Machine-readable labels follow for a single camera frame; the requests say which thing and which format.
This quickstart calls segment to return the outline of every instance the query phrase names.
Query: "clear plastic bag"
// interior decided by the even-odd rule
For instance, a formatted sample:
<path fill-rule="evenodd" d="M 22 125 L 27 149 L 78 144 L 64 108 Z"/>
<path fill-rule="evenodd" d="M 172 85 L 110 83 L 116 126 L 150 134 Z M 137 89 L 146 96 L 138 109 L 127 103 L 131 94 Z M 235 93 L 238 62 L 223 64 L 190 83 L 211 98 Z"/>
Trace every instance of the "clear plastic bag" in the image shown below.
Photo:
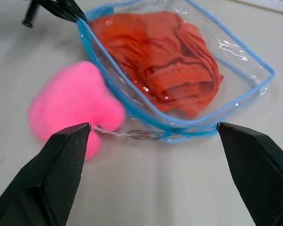
<path fill-rule="evenodd" d="M 152 31 L 149 31 L 148 18 L 144 18 L 145 16 L 161 16 L 162 14 L 164 15 L 164 20 L 160 22 L 162 23 L 161 26 L 157 26 L 158 32 L 153 36 L 152 33 L 154 29 L 152 28 Z M 149 56 L 147 54 L 142 54 L 143 58 L 141 58 L 140 61 L 146 62 L 142 66 L 140 66 L 138 60 L 133 61 L 132 59 L 126 59 L 124 62 L 122 60 L 130 54 L 126 51 L 124 52 L 124 49 L 117 49 L 116 47 L 126 45 L 125 41 L 120 42 L 121 39 L 114 39 L 110 43 L 108 42 L 108 44 L 101 42 L 101 39 L 103 40 L 103 33 L 106 37 L 111 38 L 109 30 L 111 25 L 116 26 L 118 29 L 117 35 L 130 35 L 130 33 L 125 30 L 128 28 L 118 24 L 119 15 L 137 15 L 138 18 L 136 20 L 141 20 L 139 23 L 142 24 L 142 26 L 136 28 L 132 26 L 134 23 L 128 23 L 128 28 L 133 29 L 133 33 L 135 32 L 137 35 L 141 32 L 141 35 L 149 35 L 152 39 L 159 40 L 159 42 L 151 42 L 149 45 L 146 45 L 146 47 L 137 50 L 133 49 L 134 52 L 145 50 L 144 52 L 154 51 L 159 53 L 165 51 L 170 53 L 170 48 L 166 50 L 164 45 L 170 45 L 170 42 L 164 42 L 166 36 L 162 36 L 162 34 L 166 33 L 166 29 L 169 29 L 170 24 L 175 20 L 176 22 L 180 22 L 180 24 L 176 24 L 177 30 L 180 26 L 189 26 L 193 27 L 193 29 L 195 29 L 194 31 L 198 31 L 201 37 L 195 35 L 197 32 L 194 32 L 194 41 L 204 41 L 208 53 L 206 53 L 205 56 L 201 55 L 198 57 L 197 52 L 204 52 L 206 50 L 199 50 L 199 48 L 197 48 L 195 50 L 196 53 L 191 53 L 189 47 L 185 45 L 182 48 L 181 45 L 181 49 L 179 50 L 181 56 L 176 55 L 177 53 L 175 53 L 174 48 L 171 54 L 169 54 L 171 58 L 168 57 L 168 59 L 166 59 L 167 57 L 155 55 L 159 60 L 166 60 L 166 65 L 157 65 L 156 58 L 153 59 L 151 58 L 152 55 Z M 101 70 L 110 91 L 124 104 L 129 115 L 138 119 L 145 128 L 162 132 L 162 139 L 168 142 L 178 143 L 190 137 L 214 134 L 216 132 L 216 124 L 219 121 L 224 121 L 237 109 L 249 104 L 256 100 L 257 97 L 266 93 L 268 84 L 275 75 L 269 65 L 264 63 L 256 54 L 248 49 L 212 14 L 205 11 L 191 0 L 133 0 L 123 3 L 113 3 L 97 7 L 87 12 L 86 17 L 91 24 L 83 20 L 79 20 L 77 23 L 83 45 L 90 60 Z M 94 27 L 94 30 L 91 29 L 92 23 L 100 20 L 102 22 L 100 26 Z M 178 38 L 179 35 L 177 31 L 174 37 Z M 119 51 L 119 55 L 122 55 L 122 58 L 119 58 L 117 54 L 113 55 L 113 51 L 116 53 Z M 179 76 L 183 74 L 183 72 L 180 71 L 183 64 L 184 67 L 190 67 L 187 73 L 187 75 L 190 75 L 193 73 L 190 69 L 195 65 L 200 65 L 197 61 L 199 58 L 207 60 L 214 59 L 216 61 L 218 73 L 215 73 L 215 77 L 213 78 L 215 83 L 208 81 L 208 77 L 202 77 L 200 83 L 197 83 L 196 86 L 192 81 L 190 82 L 191 86 L 187 89 L 186 84 L 183 85 L 184 82 L 182 82 L 180 84 L 184 87 L 176 89 L 178 86 L 175 83 L 181 79 Z M 144 79 L 143 81 L 132 79 L 132 76 L 129 74 L 130 71 L 126 71 L 126 67 L 124 67 L 124 64 L 127 65 L 127 62 L 132 63 L 129 68 L 133 66 L 134 70 L 139 70 L 139 72 L 141 70 L 142 73 L 146 71 L 144 74 L 159 74 L 161 76 L 159 82 L 162 83 L 164 82 L 163 78 L 170 79 L 170 77 L 172 77 L 170 74 L 173 71 L 169 70 L 165 73 L 166 68 L 168 68 L 170 64 L 177 65 L 178 62 L 181 63 L 180 67 L 176 68 L 180 69 L 180 73 L 175 73 L 176 76 L 174 77 L 176 79 L 167 84 L 167 86 L 169 85 L 168 87 L 174 85 L 175 89 L 173 89 L 173 87 L 171 87 L 171 89 L 161 89 L 159 88 L 160 84 L 155 83 L 157 81 L 153 79 Z M 198 67 L 196 71 L 201 71 L 202 69 L 203 68 Z M 188 97 L 192 97 L 189 99 L 189 102 L 186 101 L 187 95 L 183 95 L 183 92 L 194 89 L 201 90 L 199 93 L 204 93 L 208 90 L 211 92 L 212 89 L 217 89 L 217 92 L 214 93 L 213 98 L 211 98 L 211 96 L 209 97 L 209 100 L 204 104 L 205 106 L 201 103 L 202 105 L 199 107 L 199 105 L 195 104 L 194 100 L 195 98 L 197 98 L 197 100 L 203 100 L 205 99 L 203 96 L 199 93 L 189 93 L 188 95 L 190 96 Z M 172 100 L 175 99 L 177 101 L 176 107 L 171 107 L 169 110 L 164 111 L 163 108 L 157 104 L 156 98 L 158 98 L 158 96 L 161 99 L 166 99 L 163 103 L 166 103 L 168 98 L 172 98 Z M 193 110 L 195 110 L 196 113 L 188 114 L 188 112 L 192 112 Z"/>

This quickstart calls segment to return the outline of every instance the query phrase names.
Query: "pink plush toy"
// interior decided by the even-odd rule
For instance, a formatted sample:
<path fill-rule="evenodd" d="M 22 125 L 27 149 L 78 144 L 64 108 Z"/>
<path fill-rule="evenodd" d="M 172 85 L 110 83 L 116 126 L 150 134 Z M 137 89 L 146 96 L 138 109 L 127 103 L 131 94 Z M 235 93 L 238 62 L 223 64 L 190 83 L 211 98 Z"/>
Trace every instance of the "pink plush toy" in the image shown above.
<path fill-rule="evenodd" d="M 109 93 L 99 70 L 87 61 L 71 65 L 55 75 L 29 110 L 31 128 L 42 142 L 66 127 L 83 122 L 113 131 L 124 119 L 123 106 Z M 92 129 L 85 160 L 92 158 L 99 147 L 100 138 Z"/>

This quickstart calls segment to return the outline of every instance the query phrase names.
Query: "gray table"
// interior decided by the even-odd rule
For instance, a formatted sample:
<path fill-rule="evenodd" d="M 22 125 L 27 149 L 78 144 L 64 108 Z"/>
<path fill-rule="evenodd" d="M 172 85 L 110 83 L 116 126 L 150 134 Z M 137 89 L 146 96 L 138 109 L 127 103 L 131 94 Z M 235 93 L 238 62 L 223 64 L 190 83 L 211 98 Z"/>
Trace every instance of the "gray table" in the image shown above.
<path fill-rule="evenodd" d="M 270 98 L 230 118 L 269 134 L 283 149 L 283 15 L 226 0 L 198 0 L 277 72 Z M 83 10 L 103 3 L 77 0 Z M 75 24 L 41 10 L 20 24 L 27 2 L 0 0 L 0 194 L 42 145 L 27 108 L 64 66 L 86 59 Z M 218 136 L 166 146 L 105 138 L 85 164 L 69 226 L 253 226 Z"/>

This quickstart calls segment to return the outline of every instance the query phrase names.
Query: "blue trim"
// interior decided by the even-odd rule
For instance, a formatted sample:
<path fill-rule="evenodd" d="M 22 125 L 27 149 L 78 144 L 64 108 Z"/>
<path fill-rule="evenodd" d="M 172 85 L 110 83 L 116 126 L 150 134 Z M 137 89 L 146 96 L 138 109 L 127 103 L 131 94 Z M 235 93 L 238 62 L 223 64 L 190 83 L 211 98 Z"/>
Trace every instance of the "blue trim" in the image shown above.
<path fill-rule="evenodd" d="M 137 3 L 139 1 L 143 1 L 143 0 L 131 0 L 131 1 L 127 1 L 127 2 L 122 2 L 122 3 L 111 3 L 111 4 L 106 4 L 104 6 L 100 6 L 100 7 L 96 7 L 91 11 L 88 11 L 86 13 L 87 18 L 90 18 L 90 16 L 92 16 L 93 12 L 96 10 L 100 10 L 103 8 L 111 8 L 111 7 L 120 7 L 120 6 L 127 6 L 130 4 L 134 4 Z M 121 71 L 121 69 L 118 67 L 118 65 L 116 64 L 116 62 L 114 61 L 114 59 L 110 56 L 110 54 L 107 52 L 107 50 L 103 47 L 103 45 L 101 44 L 101 42 L 97 39 L 96 35 L 91 31 L 91 29 L 89 28 L 89 26 L 83 21 L 80 20 L 81 23 L 83 23 L 83 25 L 85 26 L 84 29 L 88 29 L 88 32 L 90 32 L 90 35 L 92 36 L 92 38 L 94 39 L 94 41 L 98 44 L 98 46 L 101 48 L 101 50 L 107 55 L 108 59 L 111 61 L 111 63 L 113 64 L 113 66 L 117 69 L 117 72 L 120 73 L 120 75 L 123 77 L 123 79 L 134 89 L 135 92 L 137 92 L 141 98 L 143 99 L 143 101 L 161 118 L 163 118 L 166 121 L 170 121 L 170 122 L 174 122 L 174 123 L 178 123 L 178 124 L 182 124 L 182 125 L 186 125 L 188 126 L 193 126 L 196 123 L 200 123 L 203 122 L 204 120 L 207 120 L 213 116 L 215 116 L 216 114 L 224 111 L 225 109 L 227 109 L 228 107 L 233 106 L 235 103 L 240 102 L 241 100 L 243 100 L 244 98 L 254 94 L 256 91 L 260 90 L 261 88 L 267 86 L 267 84 L 274 78 L 275 76 L 275 72 L 274 70 L 267 65 L 266 63 L 264 63 L 261 58 L 259 58 L 255 53 L 253 53 L 248 47 L 245 46 L 245 44 L 243 44 L 236 36 L 234 36 L 220 21 L 218 21 L 211 13 L 207 12 L 206 10 L 204 10 L 202 7 L 200 7 L 199 5 L 197 5 L 196 3 L 194 3 L 191 0 L 186 0 L 190 5 L 192 5 L 193 7 L 195 7 L 197 10 L 199 10 L 200 12 L 202 12 L 207 18 L 211 19 L 212 21 L 214 21 L 225 33 L 227 33 L 241 48 L 243 48 L 248 54 L 250 54 L 250 56 L 252 56 L 260 65 L 262 65 L 265 69 L 267 69 L 270 73 L 271 76 L 265 81 L 263 82 L 261 85 L 256 86 L 254 89 L 252 89 L 250 92 L 242 95 L 241 97 L 237 98 L 236 100 L 224 105 L 223 107 L 221 107 L 220 109 L 216 110 L 215 112 L 202 117 L 200 119 L 197 120 L 181 120 L 172 116 L 169 116 L 161 111 L 159 111 L 144 95 L 143 93 L 134 86 L 134 84 L 124 75 L 124 73 Z M 235 73 L 239 74 L 240 76 L 244 77 L 244 78 L 248 78 L 245 74 L 243 74 L 240 70 L 236 69 L 235 67 L 233 67 L 232 65 L 230 65 L 227 62 L 223 62 L 222 60 L 219 60 L 220 63 L 222 63 L 223 65 L 225 65 L 226 67 L 230 68 L 232 71 L 234 71 Z M 105 79 L 110 80 L 109 76 L 106 74 Z M 172 126 L 167 126 L 164 123 L 161 123 L 160 121 L 158 121 L 158 119 L 156 117 L 153 117 L 151 114 L 145 112 L 145 110 L 143 110 L 142 108 L 140 108 L 137 104 L 133 103 L 133 101 L 130 101 L 133 104 L 128 104 L 128 97 L 122 97 L 122 95 L 120 94 L 121 91 L 119 90 L 115 90 L 118 89 L 117 86 L 115 86 L 114 88 L 112 85 L 110 85 L 109 87 L 111 89 L 114 89 L 113 93 L 116 95 L 117 98 L 119 98 L 123 104 L 128 107 L 128 109 L 130 110 L 130 112 L 135 112 L 134 115 L 136 115 L 137 117 L 145 120 L 146 122 L 160 128 L 160 129 L 165 129 L 165 130 L 170 130 L 170 129 L 174 129 L 174 127 Z"/>

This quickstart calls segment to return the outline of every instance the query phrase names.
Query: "orange towel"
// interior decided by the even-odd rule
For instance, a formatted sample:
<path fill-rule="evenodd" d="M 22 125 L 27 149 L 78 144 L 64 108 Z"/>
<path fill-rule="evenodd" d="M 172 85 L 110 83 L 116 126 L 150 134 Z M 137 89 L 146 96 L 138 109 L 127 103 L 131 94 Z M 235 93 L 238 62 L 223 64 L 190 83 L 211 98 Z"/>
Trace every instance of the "orange towel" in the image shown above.
<path fill-rule="evenodd" d="M 198 28 L 170 12 L 121 13 L 89 26 L 129 79 L 161 111 L 195 117 L 223 76 Z"/>

